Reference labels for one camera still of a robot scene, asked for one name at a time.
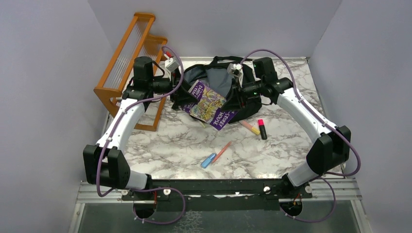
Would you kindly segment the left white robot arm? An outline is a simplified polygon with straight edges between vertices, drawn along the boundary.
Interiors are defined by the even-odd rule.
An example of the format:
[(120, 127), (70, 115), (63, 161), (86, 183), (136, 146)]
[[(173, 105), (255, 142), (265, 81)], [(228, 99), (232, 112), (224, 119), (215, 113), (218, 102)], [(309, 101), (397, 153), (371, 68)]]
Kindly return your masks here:
[(165, 61), (170, 77), (155, 76), (156, 62), (147, 56), (135, 58), (133, 77), (122, 94), (120, 108), (104, 135), (83, 150), (86, 180), (97, 187), (134, 189), (140, 199), (152, 195), (149, 174), (132, 171), (123, 151), (139, 119), (150, 103), (176, 93), (183, 85), (183, 64), (173, 56)]

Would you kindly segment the purple treehouse book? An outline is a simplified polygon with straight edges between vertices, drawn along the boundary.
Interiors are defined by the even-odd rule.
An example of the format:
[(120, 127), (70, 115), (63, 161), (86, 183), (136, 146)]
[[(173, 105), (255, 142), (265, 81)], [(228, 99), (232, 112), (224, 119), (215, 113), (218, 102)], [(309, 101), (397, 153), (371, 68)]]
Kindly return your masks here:
[(221, 109), (226, 103), (225, 97), (212, 90), (206, 84), (197, 80), (189, 89), (198, 101), (185, 104), (181, 109), (190, 116), (203, 121), (220, 131), (238, 113), (237, 111), (224, 111)]

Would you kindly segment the black backpack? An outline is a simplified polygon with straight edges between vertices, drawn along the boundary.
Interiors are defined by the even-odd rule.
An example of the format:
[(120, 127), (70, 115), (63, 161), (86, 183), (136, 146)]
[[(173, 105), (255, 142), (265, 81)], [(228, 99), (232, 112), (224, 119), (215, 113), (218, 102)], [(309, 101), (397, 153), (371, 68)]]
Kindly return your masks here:
[[(231, 85), (235, 77), (227, 72), (227, 68), (231, 63), (238, 63), (241, 60), (242, 58), (237, 56), (215, 56), (212, 62), (207, 65), (197, 64), (186, 68), (183, 75), (184, 80), (178, 92), (188, 91), (197, 80), (200, 80), (221, 96), (230, 97), (234, 93), (231, 90)], [(232, 124), (245, 120), (256, 114), (261, 107), (260, 96), (249, 99), (246, 106), (240, 109), (228, 123)]]

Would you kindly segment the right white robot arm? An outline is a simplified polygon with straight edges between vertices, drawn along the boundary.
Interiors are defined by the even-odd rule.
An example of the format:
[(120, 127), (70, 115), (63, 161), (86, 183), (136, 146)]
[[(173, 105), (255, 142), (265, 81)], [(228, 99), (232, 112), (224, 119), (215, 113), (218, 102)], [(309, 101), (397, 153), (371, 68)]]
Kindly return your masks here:
[(324, 175), (349, 158), (348, 142), (351, 131), (346, 126), (338, 127), (322, 116), (288, 78), (278, 78), (271, 58), (253, 61), (257, 81), (247, 83), (243, 78), (242, 65), (230, 64), (227, 72), (234, 77), (223, 110), (240, 110), (249, 100), (264, 96), (278, 105), (304, 129), (313, 145), (306, 160), (282, 177), (281, 193), (291, 198), (303, 184)]

